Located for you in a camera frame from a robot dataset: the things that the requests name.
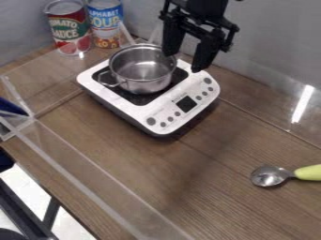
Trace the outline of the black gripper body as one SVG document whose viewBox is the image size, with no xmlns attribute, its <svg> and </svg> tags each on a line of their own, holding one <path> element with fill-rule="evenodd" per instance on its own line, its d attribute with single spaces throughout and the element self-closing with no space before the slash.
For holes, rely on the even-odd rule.
<svg viewBox="0 0 321 240">
<path fill-rule="evenodd" d="M 231 48 L 234 35 L 239 32 L 239 27 L 226 17 L 224 12 L 230 0 L 164 0 L 163 9 L 159 12 L 159 19 L 164 21 L 167 15 L 181 18 L 181 28 L 185 34 L 195 38 L 208 32 L 202 25 L 212 29 L 226 29 L 224 42 L 220 51 L 227 52 Z"/>
</svg>

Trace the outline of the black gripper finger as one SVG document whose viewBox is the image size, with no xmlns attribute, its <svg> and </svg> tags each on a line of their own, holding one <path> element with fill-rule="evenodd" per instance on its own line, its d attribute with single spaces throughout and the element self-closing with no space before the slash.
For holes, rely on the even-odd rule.
<svg viewBox="0 0 321 240">
<path fill-rule="evenodd" d="M 167 15 L 163 21 L 161 51 L 165 56 L 179 52 L 185 32 L 181 28 L 181 18 Z"/>
<path fill-rule="evenodd" d="M 191 72 L 196 73 L 206 69 L 220 51 L 220 46 L 224 42 L 224 32 L 220 29 L 214 29 L 199 37 L 199 43 L 191 62 Z"/>
</svg>

